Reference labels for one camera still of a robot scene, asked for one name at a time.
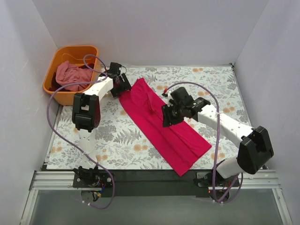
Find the magenta t shirt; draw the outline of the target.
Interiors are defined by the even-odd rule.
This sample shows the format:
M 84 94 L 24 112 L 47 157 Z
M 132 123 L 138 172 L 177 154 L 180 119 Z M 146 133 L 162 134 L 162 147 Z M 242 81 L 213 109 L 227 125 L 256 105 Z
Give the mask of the magenta t shirt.
M 155 149 L 179 175 L 185 174 L 212 145 L 186 122 L 163 127 L 164 101 L 143 78 L 121 94 L 120 103 Z

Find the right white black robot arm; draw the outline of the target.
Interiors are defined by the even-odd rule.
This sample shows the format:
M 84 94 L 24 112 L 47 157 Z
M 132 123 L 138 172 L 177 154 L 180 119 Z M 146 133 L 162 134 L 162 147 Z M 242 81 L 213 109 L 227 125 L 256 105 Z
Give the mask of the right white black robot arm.
M 167 98 L 167 104 L 162 106 L 164 127 L 182 123 L 185 117 L 191 118 L 214 128 L 239 149 L 237 156 L 217 163 L 215 169 L 198 180 L 200 183 L 223 186 L 240 173 L 256 174 L 273 157 L 266 128 L 244 125 L 220 114 L 210 101 L 202 97 L 193 99 L 184 87 L 172 92 L 165 90 L 162 95 Z

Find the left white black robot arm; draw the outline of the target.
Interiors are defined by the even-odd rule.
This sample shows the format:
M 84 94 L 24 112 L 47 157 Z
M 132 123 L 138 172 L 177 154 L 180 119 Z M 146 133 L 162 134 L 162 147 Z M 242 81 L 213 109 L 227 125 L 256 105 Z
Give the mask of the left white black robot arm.
M 72 122 L 79 132 L 79 147 L 84 151 L 79 167 L 74 169 L 78 180 L 88 187 L 96 187 L 100 183 L 99 169 L 96 165 L 96 129 L 100 124 L 100 100 L 111 92 L 118 97 L 122 92 L 131 90 L 123 66 L 112 62 L 107 70 L 108 77 L 92 85 L 83 93 L 76 93 L 73 100 Z

